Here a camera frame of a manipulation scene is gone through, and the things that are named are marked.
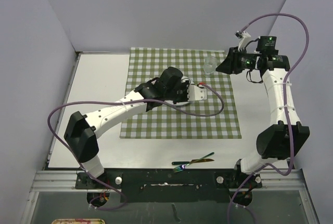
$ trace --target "fork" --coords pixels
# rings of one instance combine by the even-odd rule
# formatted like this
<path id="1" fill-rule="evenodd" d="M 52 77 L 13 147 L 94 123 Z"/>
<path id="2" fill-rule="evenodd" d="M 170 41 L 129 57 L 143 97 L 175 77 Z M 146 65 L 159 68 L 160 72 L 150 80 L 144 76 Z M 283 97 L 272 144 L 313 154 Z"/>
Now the fork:
<path id="1" fill-rule="evenodd" d="M 213 154 L 214 154 L 214 152 L 209 153 L 208 155 L 205 155 L 204 157 L 199 158 L 199 159 L 197 159 L 197 160 L 194 160 L 194 161 L 192 161 L 192 162 L 190 162 L 190 163 L 188 163 L 188 164 L 182 164 L 182 165 L 180 165 L 180 166 L 177 166 L 177 167 L 173 168 L 173 171 L 174 171 L 175 173 L 177 173 L 177 172 L 181 172 L 181 171 L 183 171 L 188 165 L 191 165 L 192 163 L 199 162 L 200 160 L 205 159 L 205 158 L 207 158 L 207 157 L 209 157 L 209 156 L 211 156 L 211 155 L 213 155 Z"/>

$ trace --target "glass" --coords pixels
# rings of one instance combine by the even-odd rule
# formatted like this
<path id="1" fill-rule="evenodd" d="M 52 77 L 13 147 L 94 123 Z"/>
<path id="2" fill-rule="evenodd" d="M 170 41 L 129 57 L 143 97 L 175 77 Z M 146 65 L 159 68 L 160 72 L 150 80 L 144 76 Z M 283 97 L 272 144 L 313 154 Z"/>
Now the glass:
<path id="1" fill-rule="evenodd" d="M 204 58 L 203 71 L 206 77 L 209 77 L 216 69 L 219 61 L 214 56 L 207 56 Z"/>
<path id="2" fill-rule="evenodd" d="M 120 196 L 110 193 L 104 207 L 119 205 Z M 123 209 L 95 211 L 88 209 L 86 192 L 40 192 L 31 224 L 52 223 L 55 219 L 96 218 L 105 223 L 117 224 L 222 224 L 227 223 L 228 203 L 214 201 L 173 203 L 130 203 Z M 249 209 L 257 217 L 258 224 L 309 223 L 303 208 L 299 190 L 253 191 Z M 232 224 L 254 223 L 246 209 L 233 206 L 230 212 Z"/>

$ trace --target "green checkered tablecloth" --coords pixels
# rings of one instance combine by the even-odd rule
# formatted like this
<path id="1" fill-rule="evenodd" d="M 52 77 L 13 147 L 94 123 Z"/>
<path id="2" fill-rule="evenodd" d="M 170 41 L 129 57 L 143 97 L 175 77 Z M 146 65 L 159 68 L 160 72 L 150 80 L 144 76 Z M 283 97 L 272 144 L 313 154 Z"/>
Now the green checkered tablecloth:
<path id="1" fill-rule="evenodd" d="M 214 72 L 205 77 L 203 62 L 207 55 L 223 60 L 223 51 L 196 51 L 158 48 L 132 48 L 126 94 L 154 77 L 161 75 L 164 69 L 176 67 L 196 84 L 205 82 L 219 92 L 224 101 L 224 111 L 213 117 L 195 117 L 178 112 L 167 106 L 136 115 L 121 125 L 121 138 L 146 139 L 231 139 L 241 138 L 236 105 L 230 76 Z M 182 107 L 186 111 L 211 113 L 219 110 L 219 99 L 208 92 L 208 99 Z"/>

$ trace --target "gray wall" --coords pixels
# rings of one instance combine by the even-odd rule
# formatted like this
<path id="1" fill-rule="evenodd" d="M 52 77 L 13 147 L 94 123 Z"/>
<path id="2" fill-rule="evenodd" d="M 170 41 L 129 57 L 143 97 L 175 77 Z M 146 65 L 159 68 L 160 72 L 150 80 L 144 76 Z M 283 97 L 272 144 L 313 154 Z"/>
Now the gray wall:
<path id="1" fill-rule="evenodd" d="M 0 216 L 18 223 L 75 59 L 47 0 L 0 0 Z"/>
<path id="2" fill-rule="evenodd" d="M 299 16 L 308 26 L 308 52 L 291 75 L 297 113 L 311 136 L 297 155 L 322 224 L 332 223 L 333 192 L 333 2 L 332 0 L 287 0 L 282 8 Z M 278 36 L 277 49 L 294 64 L 304 48 L 304 31 L 292 19 L 279 17 L 272 34 Z"/>
<path id="3" fill-rule="evenodd" d="M 225 49 L 252 18 L 285 0 L 49 0 L 77 51 L 130 47 Z M 274 18 L 251 32 L 268 34 Z"/>

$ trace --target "black mounting plate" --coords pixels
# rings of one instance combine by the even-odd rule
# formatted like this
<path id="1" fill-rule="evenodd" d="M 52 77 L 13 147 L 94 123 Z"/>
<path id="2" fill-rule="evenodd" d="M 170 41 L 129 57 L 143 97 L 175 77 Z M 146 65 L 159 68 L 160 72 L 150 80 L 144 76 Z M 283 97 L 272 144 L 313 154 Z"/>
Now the black mounting plate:
<path id="1" fill-rule="evenodd" d="M 117 185 L 115 179 L 122 178 Z M 217 178 L 223 177 L 223 183 Z M 128 202 L 196 202 L 216 201 L 229 202 L 229 189 L 237 188 L 243 179 L 235 180 L 234 169 L 186 169 L 174 173 L 172 169 L 105 169 L 98 179 L 121 189 Z M 256 186 L 255 177 L 243 188 Z M 76 189 L 105 189 L 82 172 L 78 173 Z"/>

